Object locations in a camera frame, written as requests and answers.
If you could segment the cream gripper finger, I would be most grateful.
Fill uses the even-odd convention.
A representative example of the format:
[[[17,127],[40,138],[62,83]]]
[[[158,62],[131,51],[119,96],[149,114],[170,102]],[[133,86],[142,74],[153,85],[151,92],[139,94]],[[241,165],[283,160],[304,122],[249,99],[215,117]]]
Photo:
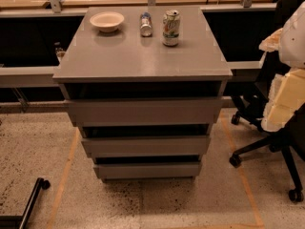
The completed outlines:
[[[274,52],[279,50],[282,29],[274,31],[271,35],[261,41],[259,48],[264,52]]]
[[[284,75],[277,74],[268,98],[261,127],[267,132],[277,132],[305,103],[305,70],[292,68]]]

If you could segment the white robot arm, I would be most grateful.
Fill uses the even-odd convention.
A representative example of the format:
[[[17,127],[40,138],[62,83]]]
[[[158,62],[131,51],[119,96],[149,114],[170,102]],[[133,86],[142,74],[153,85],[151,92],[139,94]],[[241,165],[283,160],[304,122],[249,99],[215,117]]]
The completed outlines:
[[[261,121],[264,131],[277,132],[305,103],[305,2],[259,48],[264,52],[278,51],[279,60],[290,67],[272,80]]]

